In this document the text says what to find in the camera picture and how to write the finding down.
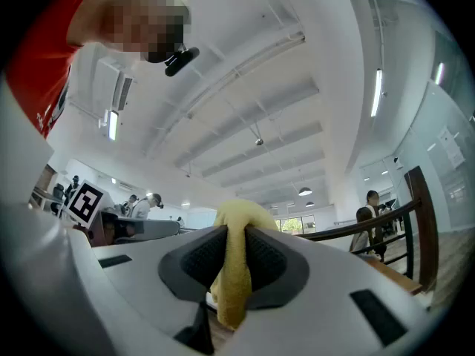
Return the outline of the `yellow cloth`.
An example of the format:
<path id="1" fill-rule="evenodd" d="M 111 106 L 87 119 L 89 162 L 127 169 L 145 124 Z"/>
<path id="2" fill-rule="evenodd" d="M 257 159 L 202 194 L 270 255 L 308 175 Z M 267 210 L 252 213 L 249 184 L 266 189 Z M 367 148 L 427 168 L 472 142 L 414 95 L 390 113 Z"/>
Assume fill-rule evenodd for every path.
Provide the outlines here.
<path id="1" fill-rule="evenodd" d="M 228 200 L 217 210 L 214 225 L 228 229 L 223 266 L 212 283 L 211 294 L 217 304 L 217 320 L 235 330 L 245 318 L 245 303 L 252 293 L 252 281 L 246 264 L 245 227 L 277 230 L 272 215 L 256 202 Z"/>

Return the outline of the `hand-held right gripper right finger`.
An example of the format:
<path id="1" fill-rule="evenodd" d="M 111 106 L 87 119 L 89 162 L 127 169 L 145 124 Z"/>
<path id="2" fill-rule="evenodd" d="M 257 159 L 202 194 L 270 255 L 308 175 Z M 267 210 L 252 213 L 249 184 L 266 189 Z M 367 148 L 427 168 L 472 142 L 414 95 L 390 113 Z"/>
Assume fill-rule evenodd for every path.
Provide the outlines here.
<path id="1" fill-rule="evenodd" d="M 437 317 L 348 252 L 248 228 L 257 289 L 222 356 L 398 356 L 413 353 Z"/>

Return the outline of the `white air conditioner unit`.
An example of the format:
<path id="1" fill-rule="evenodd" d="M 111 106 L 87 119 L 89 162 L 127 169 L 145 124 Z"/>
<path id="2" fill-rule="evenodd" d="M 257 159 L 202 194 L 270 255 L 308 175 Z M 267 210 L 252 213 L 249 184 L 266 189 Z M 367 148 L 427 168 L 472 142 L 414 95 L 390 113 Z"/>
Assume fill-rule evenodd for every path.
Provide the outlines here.
<path id="1" fill-rule="evenodd" d="M 117 83 L 114 89 L 112 109 L 114 111 L 123 111 L 127 102 L 129 90 L 134 82 L 134 78 L 122 71 L 119 72 Z"/>

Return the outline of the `person's red shirt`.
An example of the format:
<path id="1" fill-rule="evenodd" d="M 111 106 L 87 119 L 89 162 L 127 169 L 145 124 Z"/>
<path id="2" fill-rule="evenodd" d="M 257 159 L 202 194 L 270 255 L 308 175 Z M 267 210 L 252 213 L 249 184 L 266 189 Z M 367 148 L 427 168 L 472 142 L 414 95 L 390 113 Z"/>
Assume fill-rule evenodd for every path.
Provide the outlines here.
<path id="1" fill-rule="evenodd" d="M 6 69 L 7 84 L 35 129 L 47 137 L 61 116 L 77 45 L 68 28 L 83 0 L 53 0 L 17 47 Z"/>

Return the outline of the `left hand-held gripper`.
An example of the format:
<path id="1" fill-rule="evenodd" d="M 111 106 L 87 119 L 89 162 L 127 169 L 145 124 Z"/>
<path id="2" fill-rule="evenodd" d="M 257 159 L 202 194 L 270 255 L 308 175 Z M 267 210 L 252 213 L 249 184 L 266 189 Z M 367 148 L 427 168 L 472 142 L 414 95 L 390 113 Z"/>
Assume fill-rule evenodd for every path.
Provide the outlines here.
<path id="1" fill-rule="evenodd" d="M 161 239 L 190 232 L 171 220 L 135 220 L 110 194 L 85 180 L 65 208 L 65 222 L 85 234 L 93 247 L 125 243 L 129 239 Z"/>

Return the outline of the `window with green view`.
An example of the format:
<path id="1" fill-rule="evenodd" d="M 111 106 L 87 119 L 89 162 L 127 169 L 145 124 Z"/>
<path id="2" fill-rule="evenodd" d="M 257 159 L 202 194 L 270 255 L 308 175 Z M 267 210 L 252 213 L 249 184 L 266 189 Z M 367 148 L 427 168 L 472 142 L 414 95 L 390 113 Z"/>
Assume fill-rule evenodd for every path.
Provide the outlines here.
<path id="1" fill-rule="evenodd" d="M 316 232 L 313 215 L 275 220 L 278 229 L 287 234 L 298 235 Z"/>

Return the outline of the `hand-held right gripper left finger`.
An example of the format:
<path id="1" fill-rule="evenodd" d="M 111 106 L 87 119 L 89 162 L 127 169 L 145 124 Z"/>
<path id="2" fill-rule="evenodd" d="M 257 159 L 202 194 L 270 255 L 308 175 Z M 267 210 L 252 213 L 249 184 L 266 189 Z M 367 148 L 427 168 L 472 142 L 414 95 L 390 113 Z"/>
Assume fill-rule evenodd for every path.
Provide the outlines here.
<path id="1" fill-rule="evenodd" d="M 206 294 L 223 266 L 226 226 L 93 249 L 114 288 L 160 332 L 214 353 Z"/>

